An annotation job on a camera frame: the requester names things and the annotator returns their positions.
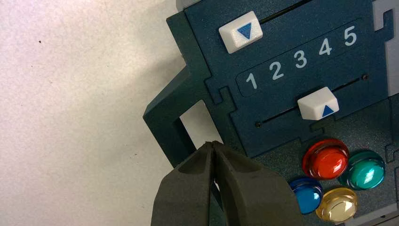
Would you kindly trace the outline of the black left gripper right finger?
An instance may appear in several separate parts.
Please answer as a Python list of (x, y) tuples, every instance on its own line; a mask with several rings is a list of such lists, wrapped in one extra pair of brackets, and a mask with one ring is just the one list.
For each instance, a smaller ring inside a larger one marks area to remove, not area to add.
[(303, 226), (286, 179), (215, 141), (215, 180), (228, 226)]

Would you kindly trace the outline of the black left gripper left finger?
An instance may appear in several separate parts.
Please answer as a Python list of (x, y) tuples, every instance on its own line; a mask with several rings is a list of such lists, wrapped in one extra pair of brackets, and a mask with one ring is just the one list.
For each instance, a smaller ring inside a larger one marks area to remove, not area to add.
[(153, 204), (151, 225), (209, 224), (213, 151), (212, 143), (206, 142), (162, 179)]

